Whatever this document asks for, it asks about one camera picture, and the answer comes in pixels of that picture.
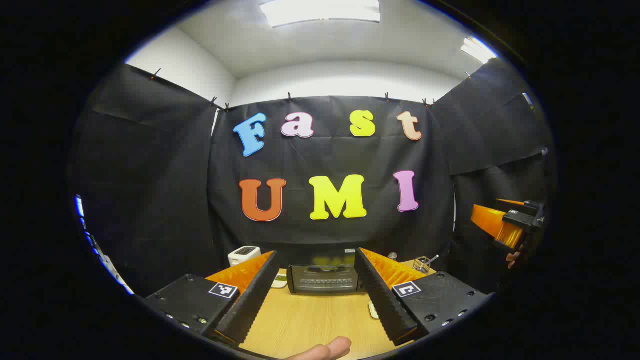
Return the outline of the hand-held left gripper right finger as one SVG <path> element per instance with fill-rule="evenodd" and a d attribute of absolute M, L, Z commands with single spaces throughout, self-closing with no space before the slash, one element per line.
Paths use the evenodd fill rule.
<path fill-rule="evenodd" d="M 365 248 L 355 250 L 354 268 L 395 346 L 439 337 L 493 300 L 444 271 L 430 275 Z"/>

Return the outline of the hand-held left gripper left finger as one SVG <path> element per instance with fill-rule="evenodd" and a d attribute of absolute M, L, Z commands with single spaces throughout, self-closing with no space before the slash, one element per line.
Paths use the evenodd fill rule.
<path fill-rule="evenodd" d="M 245 342 L 280 269 L 268 251 L 208 277 L 185 274 L 142 299 L 186 330 L 229 346 Z"/>

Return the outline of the black electric oven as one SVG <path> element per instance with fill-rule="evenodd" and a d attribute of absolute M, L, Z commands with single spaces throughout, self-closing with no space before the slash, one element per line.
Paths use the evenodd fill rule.
<path fill-rule="evenodd" d="M 292 294 L 338 296 L 365 293 L 355 269 L 354 248 L 330 251 L 288 251 L 286 284 Z"/>

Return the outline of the white toaster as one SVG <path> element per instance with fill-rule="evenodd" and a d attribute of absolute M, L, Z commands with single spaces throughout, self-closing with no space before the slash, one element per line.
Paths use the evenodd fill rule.
<path fill-rule="evenodd" d="M 230 267 L 247 262 L 262 255 L 258 246 L 242 246 L 227 255 Z"/>

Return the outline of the black backdrop cloth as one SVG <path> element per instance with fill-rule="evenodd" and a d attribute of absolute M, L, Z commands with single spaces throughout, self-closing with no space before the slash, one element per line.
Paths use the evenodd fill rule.
<path fill-rule="evenodd" d="M 76 123 L 68 165 L 87 230 L 130 289 L 150 296 L 185 274 L 229 267 L 243 246 L 304 256 L 365 248 L 401 262 L 454 251 L 458 276 L 491 292 L 474 204 L 550 207 L 550 130 L 501 63 L 434 110 L 412 101 L 311 96 L 218 110 L 122 64 Z M 489 285 L 484 285 L 489 278 Z"/>

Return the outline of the small ceiling light panel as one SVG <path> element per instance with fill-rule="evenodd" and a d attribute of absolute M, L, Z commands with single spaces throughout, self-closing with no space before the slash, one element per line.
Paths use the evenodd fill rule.
<path fill-rule="evenodd" d="M 462 41 L 461 51 L 483 65 L 492 59 L 498 59 L 498 55 L 491 48 L 472 36 L 466 37 Z"/>

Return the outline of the large ceiling light panel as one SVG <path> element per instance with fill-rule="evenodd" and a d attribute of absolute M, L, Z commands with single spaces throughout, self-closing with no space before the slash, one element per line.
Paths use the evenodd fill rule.
<path fill-rule="evenodd" d="M 270 27 L 303 22 L 349 20 L 379 23 L 379 0 L 271 0 L 259 4 Z"/>

